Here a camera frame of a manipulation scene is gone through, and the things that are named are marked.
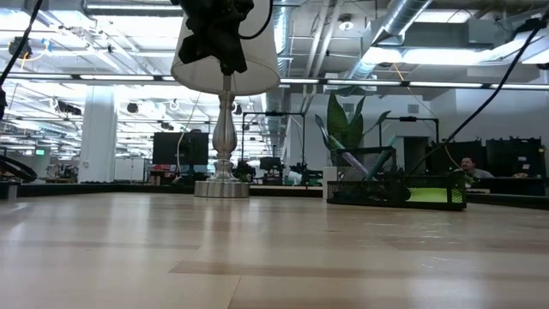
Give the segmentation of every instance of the table lamp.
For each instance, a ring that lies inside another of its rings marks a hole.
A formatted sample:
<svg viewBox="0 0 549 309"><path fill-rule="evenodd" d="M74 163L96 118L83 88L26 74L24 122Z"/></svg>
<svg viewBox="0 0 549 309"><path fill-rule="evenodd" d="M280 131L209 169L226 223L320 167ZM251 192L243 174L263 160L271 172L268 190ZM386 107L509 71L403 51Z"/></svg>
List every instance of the table lamp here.
<svg viewBox="0 0 549 309"><path fill-rule="evenodd" d="M265 21L268 19L271 9L269 1L261 0L256 1L254 4L254 8L240 24L238 30L240 36L253 36L265 25ZM228 36L219 35L219 33L224 33L225 29L222 27L215 28L214 26L198 33L195 28L192 30L189 28L201 24L192 21L192 17L188 20L185 17L181 27L177 49L179 52L172 64L172 76L187 88L208 94L218 94L220 97L220 115L215 125L212 141L214 149L217 151L217 161L214 164L215 174L206 181L195 183L195 196L248 197L250 195L250 185L241 183L232 176L231 155L238 143L237 133L232 121L233 102L237 95L262 94L273 88L278 88L281 79L278 75L274 29L272 24L269 24L254 39L240 40L242 46L240 51L239 39L231 40L238 38L238 33L228 32ZM213 46L219 47L219 49L210 48L212 45L209 45L206 49L206 53L209 52L215 57L207 56L203 58L200 53L204 52L204 49L199 49L196 53L192 52L193 49L196 49L196 45L202 43L201 36L205 39L213 38L212 40L215 40ZM237 43L235 51L220 52L228 45L234 47L234 45L231 45L231 43L234 43L233 41ZM234 52L234 54L227 55L227 52ZM231 65L228 65L228 69L227 65L223 64L220 59L225 59L231 63Z"/></svg>

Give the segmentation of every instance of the black monitor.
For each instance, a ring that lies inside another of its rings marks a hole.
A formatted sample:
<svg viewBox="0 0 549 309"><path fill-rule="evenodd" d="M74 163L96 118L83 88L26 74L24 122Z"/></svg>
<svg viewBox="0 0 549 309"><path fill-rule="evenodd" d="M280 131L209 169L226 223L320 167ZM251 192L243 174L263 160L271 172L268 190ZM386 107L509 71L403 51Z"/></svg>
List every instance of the black monitor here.
<svg viewBox="0 0 549 309"><path fill-rule="evenodd" d="M154 133L153 164L178 164L177 147L181 133ZM181 165L208 164L208 133L185 133L179 144Z"/></svg>
<svg viewBox="0 0 549 309"><path fill-rule="evenodd" d="M281 158L278 158L278 157L259 158L259 168L265 171L281 169L282 168Z"/></svg>

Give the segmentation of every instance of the black wire mesh basket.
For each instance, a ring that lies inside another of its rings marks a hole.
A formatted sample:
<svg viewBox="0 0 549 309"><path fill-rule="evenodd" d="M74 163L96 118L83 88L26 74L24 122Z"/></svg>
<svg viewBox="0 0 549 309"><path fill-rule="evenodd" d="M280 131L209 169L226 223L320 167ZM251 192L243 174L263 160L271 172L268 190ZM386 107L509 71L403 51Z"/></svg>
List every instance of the black wire mesh basket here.
<svg viewBox="0 0 549 309"><path fill-rule="evenodd" d="M353 166L353 158L362 166L361 168L357 168L356 163ZM366 175L369 172L375 173L371 175L373 178L377 175L396 172L396 150L392 147L337 150L336 165L340 181L367 180Z"/></svg>
<svg viewBox="0 0 549 309"><path fill-rule="evenodd" d="M463 210L467 207L463 172L447 176L404 176L396 172L395 158L391 147L338 151L338 181L327 183L327 202L413 209Z"/></svg>

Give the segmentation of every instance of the ceiling light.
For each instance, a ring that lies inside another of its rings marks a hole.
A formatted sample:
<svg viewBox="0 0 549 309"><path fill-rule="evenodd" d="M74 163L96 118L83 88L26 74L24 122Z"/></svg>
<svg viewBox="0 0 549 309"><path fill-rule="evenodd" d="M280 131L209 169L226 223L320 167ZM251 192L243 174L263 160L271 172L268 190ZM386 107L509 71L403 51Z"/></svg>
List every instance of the ceiling light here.
<svg viewBox="0 0 549 309"><path fill-rule="evenodd" d="M320 81L316 78L281 78L281 83L297 84L318 84Z"/></svg>
<svg viewBox="0 0 549 309"><path fill-rule="evenodd" d="M522 61L523 64L549 64L549 49Z"/></svg>
<svg viewBox="0 0 549 309"><path fill-rule="evenodd" d="M373 80L328 80L328 85L340 85L340 86L400 86L401 82L396 82L396 81L373 81Z"/></svg>
<svg viewBox="0 0 549 309"><path fill-rule="evenodd" d="M100 80L100 81L152 81L153 76L116 76L116 75L82 75L81 79L84 80Z"/></svg>
<svg viewBox="0 0 549 309"><path fill-rule="evenodd" d="M7 149L13 149L13 150L34 150L34 146L17 146L17 145L6 145L4 146Z"/></svg>
<svg viewBox="0 0 549 309"><path fill-rule="evenodd" d="M410 82L410 87L427 88L481 88L479 82Z"/></svg>
<svg viewBox="0 0 549 309"><path fill-rule="evenodd" d="M398 64L402 62L402 55L396 49L370 47L364 56L362 56L362 62L365 64Z"/></svg>
<svg viewBox="0 0 549 309"><path fill-rule="evenodd" d="M353 29L353 27L354 27L354 24L350 21L344 21L340 24L340 29L343 31L349 31Z"/></svg>
<svg viewBox="0 0 549 309"><path fill-rule="evenodd" d="M28 74L28 73L10 73L8 78L12 79L72 79L69 74Z"/></svg>
<svg viewBox="0 0 549 309"><path fill-rule="evenodd" d="M181 7L177 5L113 5L113 4L89 4L87 9L131 9L131 10L171 10L180 11Z"/></svg>
<svg viewBox="0 0 549 309"><path fill-rule="evenodd" d="M350 14L341 15L339 19L340 29L343 31L349 31L353 29L354 24L351 20L352 20L352 17Z"/></svg>
<svg viewBox="0 0 549 309"><path fill-rule="evenodd" d="M497 88L498 84L492 84L491 89ZM529 85L529 84L504 84L501 89L508 90L549 90L549 85Z"/></svg>
<svg viewBox="0 0 549 309"><path fill-rule="evenodd" d="M404 53L406 64L471 65L481 60L481 53L468 49L414 48Z"/></svg>

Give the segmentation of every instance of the wooden table surface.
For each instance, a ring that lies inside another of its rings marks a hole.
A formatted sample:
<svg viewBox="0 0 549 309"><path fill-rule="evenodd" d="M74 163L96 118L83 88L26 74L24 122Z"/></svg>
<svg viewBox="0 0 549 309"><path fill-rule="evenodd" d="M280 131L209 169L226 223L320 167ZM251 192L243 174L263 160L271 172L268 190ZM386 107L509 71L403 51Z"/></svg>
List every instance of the wooden table surface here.
<svg viewBox="0 0 549 309"><path fill-rule="evenodd" d="M0 307L549 308L549 212L113 193L0 204Z"/></svg>

